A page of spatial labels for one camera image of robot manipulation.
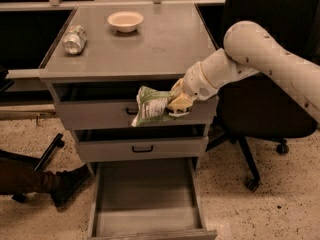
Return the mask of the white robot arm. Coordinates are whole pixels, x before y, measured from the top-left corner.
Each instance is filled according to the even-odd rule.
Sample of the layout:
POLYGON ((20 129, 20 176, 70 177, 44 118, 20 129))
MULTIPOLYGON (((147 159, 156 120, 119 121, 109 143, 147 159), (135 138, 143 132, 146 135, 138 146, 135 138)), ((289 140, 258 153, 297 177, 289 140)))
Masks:
POLYGON ((320 66, 285 50, 251 21, 232 25, 223 47, 187 70, 172 87, 167 108, 174 116, 185 114, 196 100, 207 100, 224 85, 256 72, 269 77, 320 122, 320 66))

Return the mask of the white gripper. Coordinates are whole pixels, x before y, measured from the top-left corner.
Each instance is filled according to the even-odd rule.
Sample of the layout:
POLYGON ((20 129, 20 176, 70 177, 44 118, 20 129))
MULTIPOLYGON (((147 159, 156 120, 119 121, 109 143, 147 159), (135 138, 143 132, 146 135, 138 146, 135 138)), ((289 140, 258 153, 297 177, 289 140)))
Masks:
POLYGON ((178 96, 169 102, 167 108, 174 113, 185 113, 195 100, 207 100, 216 95, 218 89, 213 87, 206 79, 202 63, 197 62, 180 78, 171 88, 172 96, 178 96))

